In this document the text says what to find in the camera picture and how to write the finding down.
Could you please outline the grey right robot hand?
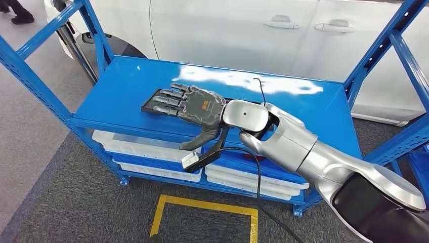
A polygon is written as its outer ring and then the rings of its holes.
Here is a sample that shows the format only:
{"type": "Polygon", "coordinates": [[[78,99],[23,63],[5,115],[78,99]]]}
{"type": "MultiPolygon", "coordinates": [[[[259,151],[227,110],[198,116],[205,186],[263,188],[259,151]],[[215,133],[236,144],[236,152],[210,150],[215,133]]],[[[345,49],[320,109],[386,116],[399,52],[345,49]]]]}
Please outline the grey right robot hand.
{"type": "Polygon", "coordinates": [[[220,133],[221,115],[227,104],[225,98],[197,86],[172,83],[170,87],[152,98],[154,102],[163,103],[163,106],[153,106],[153,110],[201,126],[200,134],[183,142],[180,149],[191,151],[215,139],[220,133]]]}

